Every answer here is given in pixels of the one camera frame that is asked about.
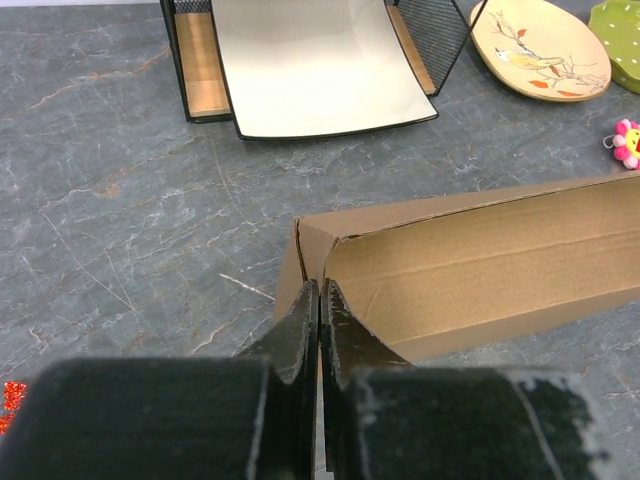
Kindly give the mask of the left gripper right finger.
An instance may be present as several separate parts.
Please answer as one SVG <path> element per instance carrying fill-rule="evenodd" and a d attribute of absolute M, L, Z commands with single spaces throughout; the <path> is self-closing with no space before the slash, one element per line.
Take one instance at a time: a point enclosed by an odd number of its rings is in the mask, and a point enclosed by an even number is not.
<path fill-rule="evenodd" d="M 326 467 L 338 479 L 616 479 L 598 405 L 547 367 L 418 367 L 327 280 L 320 304 Z"/>

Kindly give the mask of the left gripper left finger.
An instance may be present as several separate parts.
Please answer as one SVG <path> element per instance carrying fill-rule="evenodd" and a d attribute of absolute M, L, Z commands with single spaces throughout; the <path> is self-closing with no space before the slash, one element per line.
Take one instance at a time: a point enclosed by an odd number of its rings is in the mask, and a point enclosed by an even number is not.
<path fill-rule="evenodd" d="M 5 479 L 310 479 L 319 289 L 232 357 L 75 358 L 43 370 Z"/>

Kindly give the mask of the brown cardboard box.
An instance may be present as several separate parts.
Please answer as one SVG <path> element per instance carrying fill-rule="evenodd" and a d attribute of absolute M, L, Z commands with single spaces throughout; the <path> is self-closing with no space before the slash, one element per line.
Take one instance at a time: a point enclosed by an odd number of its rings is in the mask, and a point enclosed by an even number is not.
<path fill-rule="evenodd" d="M 622 173 L 297 218 L 276 318 L 336 281 L 372 332 L 421 360 L 639 297 L 639 177 Z"/>

